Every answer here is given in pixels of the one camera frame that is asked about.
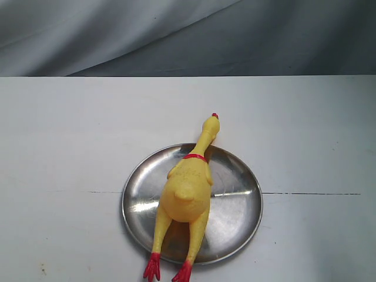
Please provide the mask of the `yellow rubber chicken toy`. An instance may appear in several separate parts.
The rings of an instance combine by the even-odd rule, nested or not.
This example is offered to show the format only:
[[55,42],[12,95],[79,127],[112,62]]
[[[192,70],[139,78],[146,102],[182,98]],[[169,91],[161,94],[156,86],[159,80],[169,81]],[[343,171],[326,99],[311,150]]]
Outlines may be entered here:
[[160,280],[163,240],[172,221],[189,224],[189,249],[186,259],[172,281],[189,281],[193,263],[201,248],[210,211],[212,173],[204,154],[220,131],[219,116],[213,113],[203,123],[200,137],[189,154],[167,175],[157,207],[153,246],[143,273],[148,281]]

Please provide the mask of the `grey fabric backdrop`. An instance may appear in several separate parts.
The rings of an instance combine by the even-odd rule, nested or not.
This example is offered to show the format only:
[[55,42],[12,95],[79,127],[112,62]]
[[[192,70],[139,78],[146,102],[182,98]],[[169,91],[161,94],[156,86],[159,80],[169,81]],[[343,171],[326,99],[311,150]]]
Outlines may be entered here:
[[2,1],[2,76],[375,73],[374,1]]

